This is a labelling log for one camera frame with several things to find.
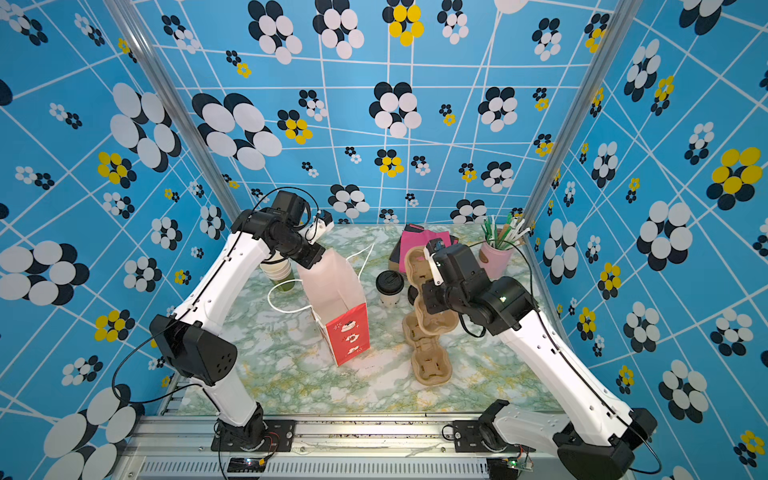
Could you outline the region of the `red white gift bag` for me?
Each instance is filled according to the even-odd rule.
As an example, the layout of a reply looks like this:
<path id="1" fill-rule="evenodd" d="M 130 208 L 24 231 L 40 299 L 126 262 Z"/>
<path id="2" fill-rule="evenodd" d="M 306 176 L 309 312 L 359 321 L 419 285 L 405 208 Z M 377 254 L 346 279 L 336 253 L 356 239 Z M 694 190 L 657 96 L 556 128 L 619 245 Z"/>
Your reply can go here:
<path id="1" fill-rule="evenodd" d="M 337 366 L 370 348 L 366 295 L 348 257 L 327 249 L 319 262 L 297 266 L 307 308 L 326 339 Z"/>

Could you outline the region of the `black coffee cup lid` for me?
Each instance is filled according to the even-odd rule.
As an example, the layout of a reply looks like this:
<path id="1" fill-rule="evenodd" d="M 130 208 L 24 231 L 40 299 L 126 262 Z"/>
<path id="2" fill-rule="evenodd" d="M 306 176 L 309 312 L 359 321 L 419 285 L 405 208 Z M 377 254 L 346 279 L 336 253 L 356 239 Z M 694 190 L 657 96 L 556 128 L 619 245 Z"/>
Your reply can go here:
<path id="1" fill-rule="evenodd" d="M 381 295 L 395 296 L 402 292 L 405 281 L 399 272 L 385 270 L 377 275 L 375 286 Z"/>

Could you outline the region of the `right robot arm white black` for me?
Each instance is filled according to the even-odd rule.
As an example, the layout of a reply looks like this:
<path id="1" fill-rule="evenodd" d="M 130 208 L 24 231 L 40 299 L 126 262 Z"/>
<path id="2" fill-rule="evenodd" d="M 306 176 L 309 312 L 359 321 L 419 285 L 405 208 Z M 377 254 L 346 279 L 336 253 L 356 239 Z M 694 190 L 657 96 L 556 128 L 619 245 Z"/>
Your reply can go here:
<path id="1" fill-rule="evenodd" d="M 422 291 L 431 314 L 450 310 L 499 338 L 547 387 L 563 412 L 548 417 L 497 400 L 479 417 L 493 452 L 511 446 L 557 457 L 576 479 L 621 479 L 635 451 L 647 446 L 658 422 L 611 393 L 546 320 L 516 279 L 491 280 L 466 245 L 431 240 L 424 257 L 432 271 Z"/>

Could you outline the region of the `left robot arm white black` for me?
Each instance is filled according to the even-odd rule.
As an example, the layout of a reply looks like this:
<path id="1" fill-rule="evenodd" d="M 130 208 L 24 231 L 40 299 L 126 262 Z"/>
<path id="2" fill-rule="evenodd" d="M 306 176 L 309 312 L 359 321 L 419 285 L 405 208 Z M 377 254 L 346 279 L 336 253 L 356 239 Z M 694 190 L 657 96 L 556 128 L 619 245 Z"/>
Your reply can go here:
<path id="1" fill-rule="evenodd" d="M 262 443 L 266 427 L 261 405 L 235 370 L 237 348 L 221 335 L 226 316 L 252 273 L 275 254 L 305 269 L 320 262 L 325 249 L 318 240 L 332 221 L 303 189 L 278 187 L 271 193 L 270 205 L 245 209 L 234 220 L 222 251 L 190 296 L 150 324 L 150 339 L 165 362 L 217 408 L 219 436 L 230 435 L 248 449 Z"/>

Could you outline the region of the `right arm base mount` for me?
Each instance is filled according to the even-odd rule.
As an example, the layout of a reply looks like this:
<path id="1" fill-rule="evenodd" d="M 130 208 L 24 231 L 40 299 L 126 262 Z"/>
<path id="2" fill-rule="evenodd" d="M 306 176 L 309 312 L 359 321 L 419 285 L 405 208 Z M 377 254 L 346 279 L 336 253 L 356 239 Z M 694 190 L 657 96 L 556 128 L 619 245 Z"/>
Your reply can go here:
<path id="1" fill-rule="evenodd" d="M 506 443 L 491 431 L 491 427 L 478 420 L 455 420 L 444 428 L 443 435 L 453 442 L 457 453 L 499 453 L 525 455 L 530 449 L 525 445 Z"/>

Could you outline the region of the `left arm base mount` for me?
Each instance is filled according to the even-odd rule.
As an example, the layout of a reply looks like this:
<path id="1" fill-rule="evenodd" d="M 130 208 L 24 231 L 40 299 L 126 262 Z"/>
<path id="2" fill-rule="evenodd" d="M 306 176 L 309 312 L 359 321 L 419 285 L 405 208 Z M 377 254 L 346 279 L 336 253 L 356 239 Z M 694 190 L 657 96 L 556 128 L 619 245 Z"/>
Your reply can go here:
<path id="1" fill-rule="evenodd" d="M 257 419 L 244 427 L 217 420 L 210 449 L 214 452 L 289 452 L 295 437 L 295 420 Z"/>

